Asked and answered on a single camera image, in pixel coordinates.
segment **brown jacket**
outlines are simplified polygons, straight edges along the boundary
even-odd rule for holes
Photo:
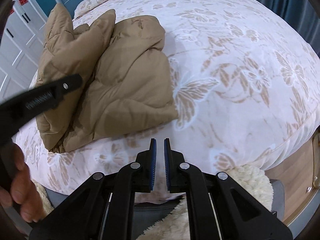
[[[109,10],[73,30],[61,4],[46,24],[36,85],[79,73],[81,89],[36,118],[45,147],[63,153],[92,140],[123,135],[177,118],[164,29],[153,16],[115,24]]]

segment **silver screw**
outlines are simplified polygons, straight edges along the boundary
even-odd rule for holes
[[[130,167],[133,169],[138,169],[140,168],[140,163],[131,163]]]
[[[183,170],[187,170],[190,168],[190,164],[189,163],[180,163],[180,168]]]
[[[218,173],[218,178],[222,179],[222,180],[225,180],[225,179],[228,178],[228,174],[226,174],[225,172],[219,172]]]
[[[99,180],[99,179],[102,179],[103,174],[102,174],[101,172],[97,172],[97,173],[95,173],[92,177],[93,177],[93,179],[95,179],[95,180]]]

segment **blue curtain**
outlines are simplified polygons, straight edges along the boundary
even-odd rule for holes
[[[320,56],[320,19],[308,0],[257,0],[284,19]]]

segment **white floral bedsheet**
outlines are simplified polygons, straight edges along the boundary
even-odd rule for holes
[[[207,173],[253,164],[271,168],[320,124],[320,60],[284,20],[255,0],[109,0],[74,21],[91,24],[114,8],[117,21],[156,16],[166,30],[179,118],[150,130],[48,153],[33,120],[17,135],[32,177],[73,192],[91,174],[117,172],[157,139],[155,190],[136,201],[160,203],[166,190],[163,140]]]

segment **human hand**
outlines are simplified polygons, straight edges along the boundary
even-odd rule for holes
[[[12,180],[10,193],[0,187],[0,203],[6,208],[15,201],[21,205],[20,215],[26,222],[38,222],[45,217],[42,201],[30,179],[30,170],[24,162],[23,153],[16,144],[13,145],[13,156],[18,171]]]

